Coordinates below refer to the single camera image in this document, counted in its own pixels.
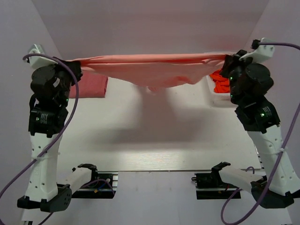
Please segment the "crumpled orange t shirt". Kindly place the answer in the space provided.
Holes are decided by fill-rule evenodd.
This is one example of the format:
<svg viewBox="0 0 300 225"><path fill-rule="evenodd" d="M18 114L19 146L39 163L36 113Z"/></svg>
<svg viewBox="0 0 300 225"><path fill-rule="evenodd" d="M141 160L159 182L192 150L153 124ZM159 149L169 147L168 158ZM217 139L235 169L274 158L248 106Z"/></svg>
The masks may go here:
<svg viewBox="0 0 300 225"><path fill-rule="evenodd" d="M221 70L216 70L212 74L210 74L210 78L215 84L214 92L215 93L229 93L230 92L230 85L229 79L224 78L220 75Z"/></svg>

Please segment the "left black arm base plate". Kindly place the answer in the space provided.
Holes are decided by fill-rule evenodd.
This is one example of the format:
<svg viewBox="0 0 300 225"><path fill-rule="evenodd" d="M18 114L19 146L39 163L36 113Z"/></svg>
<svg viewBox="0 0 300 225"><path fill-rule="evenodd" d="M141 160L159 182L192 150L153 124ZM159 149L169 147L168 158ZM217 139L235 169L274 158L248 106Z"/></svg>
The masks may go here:
<svg viewBox="0 0 300 225"><path fill-rule="evenodd" d="M79 189L72 195L72 198L113 199L117 191L118 172L98 172L96 179L101 180Z"/></svg>

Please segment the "salmon pink t shirt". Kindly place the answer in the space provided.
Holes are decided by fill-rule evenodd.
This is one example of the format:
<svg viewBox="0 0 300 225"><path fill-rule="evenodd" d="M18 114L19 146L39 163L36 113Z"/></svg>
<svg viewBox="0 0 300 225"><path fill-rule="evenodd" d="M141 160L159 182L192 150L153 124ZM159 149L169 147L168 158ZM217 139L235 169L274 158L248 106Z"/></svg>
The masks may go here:
<svg viewBox="0 0 300 225"><path fill-rule="evenodd" d="M92 72L147 87L151 91L196 84L222 68L227 53L133 54L81 58L84 72Z"/></svg>

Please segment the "folded dusty red t shirt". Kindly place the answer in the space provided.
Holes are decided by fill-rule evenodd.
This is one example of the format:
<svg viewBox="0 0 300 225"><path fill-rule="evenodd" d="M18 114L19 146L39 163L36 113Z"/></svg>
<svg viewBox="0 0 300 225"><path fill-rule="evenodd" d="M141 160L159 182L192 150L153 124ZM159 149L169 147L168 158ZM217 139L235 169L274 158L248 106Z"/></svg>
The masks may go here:
<svg viewBox="0 0 300 225"><path fill-rule="evenodd" d="M91 72L84 72L79 85L79 98L104 98L108 77Z"/></svg>

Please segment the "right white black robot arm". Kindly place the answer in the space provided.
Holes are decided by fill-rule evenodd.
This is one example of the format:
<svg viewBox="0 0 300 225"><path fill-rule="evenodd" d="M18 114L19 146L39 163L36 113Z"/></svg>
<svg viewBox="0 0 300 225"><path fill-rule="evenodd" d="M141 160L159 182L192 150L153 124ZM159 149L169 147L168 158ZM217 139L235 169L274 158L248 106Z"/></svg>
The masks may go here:
<svg viewBox="0 0 300 225"><path fill-rule="evenodd" d="M249 174L221 162L212 167L211 180L217 187L228 183L246 190L265 209L283 209L294 203L300 179L282 146L277 111L265 97L274 84L270 71L252 58L245 59L246 54L239 50L227 55L220 74L229 80L230 101L237 106L237 118L252 139L266 174Z"/></svg>

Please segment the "white perforated plastic basket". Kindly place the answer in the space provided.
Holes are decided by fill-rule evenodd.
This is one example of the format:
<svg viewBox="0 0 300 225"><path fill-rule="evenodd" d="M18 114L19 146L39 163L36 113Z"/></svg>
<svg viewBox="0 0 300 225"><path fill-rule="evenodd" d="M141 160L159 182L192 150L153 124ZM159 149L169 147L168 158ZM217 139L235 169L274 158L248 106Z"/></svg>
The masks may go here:
<svg viewBox="0 0 300 225"><path fill-rule="evenodd" d="M210 93L210 101L214 106L217 107L235 107L231 102L230 94L229 93L216 93L214 91L215 83L211 79L211 77L208 75L206 76L208 90Z"/></svg>

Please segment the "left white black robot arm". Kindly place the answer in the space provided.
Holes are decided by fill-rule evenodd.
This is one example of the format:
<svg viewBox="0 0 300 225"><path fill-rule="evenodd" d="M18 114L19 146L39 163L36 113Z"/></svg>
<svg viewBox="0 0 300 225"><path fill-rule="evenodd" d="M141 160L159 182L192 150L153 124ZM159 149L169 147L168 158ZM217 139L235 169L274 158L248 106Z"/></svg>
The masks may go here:
<svg viewBox="0 0 300 225"><path fill-rule="evenodd" d="M78 91L82 77L79 61L54 58L49 65L38 66L32 73L30 88L29 133L31 141L31 174L27 190L17 201L21 209L42 212L64 211L72 194L82 186L99 182L97 168L79 165L61 183L57 182L57 161L62 134L75 111L67 111L71 87Z"/></svg>

